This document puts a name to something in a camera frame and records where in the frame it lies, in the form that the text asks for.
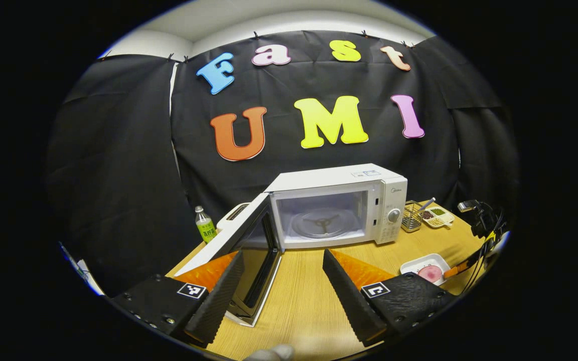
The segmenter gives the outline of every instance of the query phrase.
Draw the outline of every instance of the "pink food item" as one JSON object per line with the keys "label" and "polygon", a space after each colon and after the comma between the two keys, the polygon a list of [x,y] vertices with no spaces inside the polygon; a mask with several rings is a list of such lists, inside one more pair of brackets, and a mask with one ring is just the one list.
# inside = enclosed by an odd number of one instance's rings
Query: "pink food item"
{"label": "pink food item", "polygon": [[443,271],[438,266],[427,266],[422,267],[422,269],[418,271],[418,275],[420,277],[423,277],[427,281],[434,283],[439,279],[441,279],[441,277],[443,276]]}

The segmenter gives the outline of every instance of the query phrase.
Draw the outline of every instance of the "microwave control panel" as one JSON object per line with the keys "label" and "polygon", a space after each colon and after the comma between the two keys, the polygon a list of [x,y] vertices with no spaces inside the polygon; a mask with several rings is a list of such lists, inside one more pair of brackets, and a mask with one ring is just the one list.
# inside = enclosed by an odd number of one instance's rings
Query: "microwave control panel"
{"label": "microwave control panel", "polygon": [[383,179],[383,215],[376,244],[395,241],[403,221],[407,180],[402,177]]}

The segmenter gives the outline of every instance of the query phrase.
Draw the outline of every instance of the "white tray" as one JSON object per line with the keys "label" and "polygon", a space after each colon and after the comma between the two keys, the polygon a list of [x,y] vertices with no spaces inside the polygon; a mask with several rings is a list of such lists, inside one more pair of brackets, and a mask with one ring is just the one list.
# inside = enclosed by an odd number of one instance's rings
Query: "white tray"
{"label": "white tray", "polygon": [[[432,210],[441,210],[443,212],[445,212],[442,215],[436,215],[434,212],[432,212]],[[452,222],[454,222],[454,215],[452,215],[452,213],[450,213],[450,211],[446,210],[443,207],[438,207],[438,206],[434,206],[434,207],[429,207],[429,208],[425,208],[425,211],[429,211],[432,215],[434,215],[434,217],[431,217],[431,219],[424,219],[421,215],[422,220],[425,221],[425,223],[427,223],[428,226],[430,226],[431,228],[440,228],[442,226],[445,226],[445,223],[449,223],[449,225],[447,226],[451,226]],[[430,223],[431,220],[434,219],[438,219],[440,221],[442,221],[444,224],[440,224],[440,225],[435,225]]]}
{"label": "white tray", "polygon": [[[448,265],[447,262],[445,262],[445,260],[443,260],[443,257],[441,257],[440,254],[432,253],[428,254],[427,256],[417,258],[416,260],[403,263],[403,265],[401,266],[401,274],[407,272],[414,272],[418,274],[418,271],[420,271],[420,269],[430,265],[439,267],[441,269],[441,272],[443,273],[450,270],[450,266]],[[445,283],[445,276],[441,276],[441,278],[438,281],[434,282],[434,285],[440,286],[443,283]]]}

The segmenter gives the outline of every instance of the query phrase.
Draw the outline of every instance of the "plastic bottle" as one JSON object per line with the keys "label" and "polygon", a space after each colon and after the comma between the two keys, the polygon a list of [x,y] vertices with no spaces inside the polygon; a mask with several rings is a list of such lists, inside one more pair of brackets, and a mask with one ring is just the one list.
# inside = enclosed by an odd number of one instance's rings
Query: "plastic bottle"
{"label": "plastic bottle", "polygon": [[213,220],[204,213],[202,206],[195,207],[195,224],[200,230],[200,235],[204,243],[208,244],[217,235],[215,226],[213,226]]}

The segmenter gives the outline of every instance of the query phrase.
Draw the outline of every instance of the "microwave dial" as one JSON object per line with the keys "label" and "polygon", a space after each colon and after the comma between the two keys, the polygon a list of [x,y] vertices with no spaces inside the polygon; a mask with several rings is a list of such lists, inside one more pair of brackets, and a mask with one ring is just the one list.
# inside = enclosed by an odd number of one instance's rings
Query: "microwave dial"
{"label": "microwave dial", "polygon": [[389,211],[389,213],[387,213],[387,220],[390,223],[394,223],[398,220],[398,217],[400,217],[401,215],[401,210],[399,210],[399,208],[394,208],[394,210]]}

